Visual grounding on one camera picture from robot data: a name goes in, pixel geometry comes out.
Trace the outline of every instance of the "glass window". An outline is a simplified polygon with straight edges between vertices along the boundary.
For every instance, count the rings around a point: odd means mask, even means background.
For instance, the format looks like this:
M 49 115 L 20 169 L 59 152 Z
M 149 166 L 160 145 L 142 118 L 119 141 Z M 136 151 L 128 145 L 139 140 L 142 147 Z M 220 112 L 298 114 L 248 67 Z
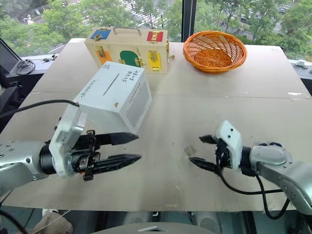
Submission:
M 182 0 L 1 0 L 0 37 L 20 56 L 60 53 L 93 27 L 168 29 L 181 41 Z
M 194 32 L 216 30 L 244 44 L 277 45 L 312 61 L 311 0 L 197 0 Z

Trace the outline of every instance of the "wooden lock box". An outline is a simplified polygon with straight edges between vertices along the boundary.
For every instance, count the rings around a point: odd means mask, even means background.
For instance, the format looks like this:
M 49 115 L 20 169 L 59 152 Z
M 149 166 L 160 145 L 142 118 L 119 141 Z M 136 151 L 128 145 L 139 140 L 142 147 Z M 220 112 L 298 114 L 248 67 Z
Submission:
M 106 61 L 113 61 L 142 67 L 146 73 L 168 73 L 167 30 L 94 28 L 85 45 L 99 68 Z

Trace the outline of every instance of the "white cardboard box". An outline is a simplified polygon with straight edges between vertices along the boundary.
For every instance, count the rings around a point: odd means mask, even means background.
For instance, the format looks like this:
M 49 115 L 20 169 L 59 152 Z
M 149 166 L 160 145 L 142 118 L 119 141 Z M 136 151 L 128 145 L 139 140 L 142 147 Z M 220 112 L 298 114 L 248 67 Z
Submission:
M 152 96 L 143 68 L 107 61 L 75 101 L 105 132 L 136 134 Z

